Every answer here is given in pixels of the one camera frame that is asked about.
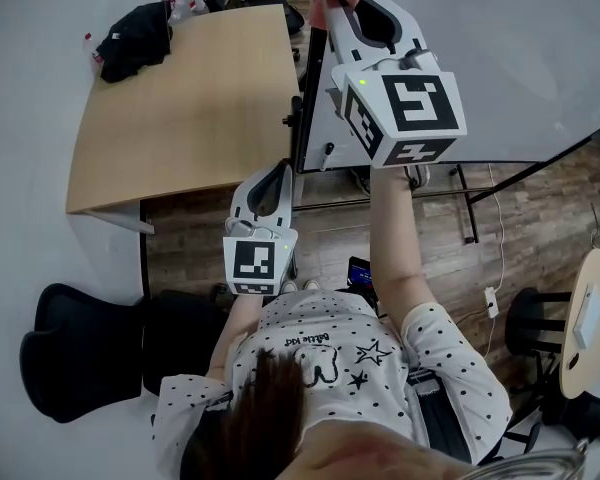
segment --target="white polka dot shirt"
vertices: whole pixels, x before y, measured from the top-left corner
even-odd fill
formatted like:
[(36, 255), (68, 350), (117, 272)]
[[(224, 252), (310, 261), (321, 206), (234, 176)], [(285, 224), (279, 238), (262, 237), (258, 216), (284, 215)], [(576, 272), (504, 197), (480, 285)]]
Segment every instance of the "white polka dot shirt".
[(511, 417), (503, 386), (442, 306), (409, 312), (400, 334), (354, 294), (310, 290), (281, 295), (258, 330), (233, 344), (226, 383), (178, 375), (162, 381), (153, 429), (158, 467), (178, 478), (182, 451), (208, 408), (224, 408), (255, 375), (260, 349), (291, 353), (304, 367), (305, 430), (326, 419), (370, 421), (428, 446), (409, 370), (442, 380), (473, 463), (502, 437)]

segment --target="wooden desk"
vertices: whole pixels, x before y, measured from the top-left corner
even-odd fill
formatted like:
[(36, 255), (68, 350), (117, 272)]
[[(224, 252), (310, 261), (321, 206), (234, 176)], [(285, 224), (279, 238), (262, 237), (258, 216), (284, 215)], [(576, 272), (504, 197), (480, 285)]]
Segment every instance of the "wooden desk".
[(298, 83), (282, 6), (191, 18), (171, 50), (117, 84), (96, 79), (68, 213), (237, 184), (289, 156), (282, 119)]

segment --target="power adapter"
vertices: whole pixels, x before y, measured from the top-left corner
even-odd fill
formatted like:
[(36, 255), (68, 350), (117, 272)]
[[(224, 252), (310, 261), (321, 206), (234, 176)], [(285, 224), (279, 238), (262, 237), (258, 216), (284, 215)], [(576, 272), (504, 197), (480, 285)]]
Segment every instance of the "power adapter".
[(489, 318), (495, 318), (498, 314), (498, 301), (496, 300), (496, 291), (493, 286), (484, 289), (484, 302), (487, 305)]

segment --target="black bag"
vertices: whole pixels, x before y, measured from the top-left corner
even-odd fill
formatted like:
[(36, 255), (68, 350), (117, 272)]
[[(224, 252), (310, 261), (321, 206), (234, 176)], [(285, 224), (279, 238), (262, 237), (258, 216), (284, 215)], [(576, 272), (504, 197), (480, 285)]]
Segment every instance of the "black bag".
[(118, 21), (97, 48), (104, 64), (100, 77), (109, 83), (137, 75), (142, 66), (162, 64), (171, 53), (173, 29), (169, 2), (141, 5)]

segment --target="person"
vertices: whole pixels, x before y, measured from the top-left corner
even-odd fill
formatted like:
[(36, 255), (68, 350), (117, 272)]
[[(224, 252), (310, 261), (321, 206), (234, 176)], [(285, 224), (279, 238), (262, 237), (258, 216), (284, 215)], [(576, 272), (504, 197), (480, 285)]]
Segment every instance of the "person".
[[(386, 325), (356, 294), (313, 284), (240, 295), (206, 376), (162, 381), (154, 422), (168, 477), (444, 479), (470, 472), (502, 437), (504, 387), (423, 277), (408, 178), (371, 170), (371, 270)], [(468, 456), (429, 447), (409, 373), (445, 387)]]

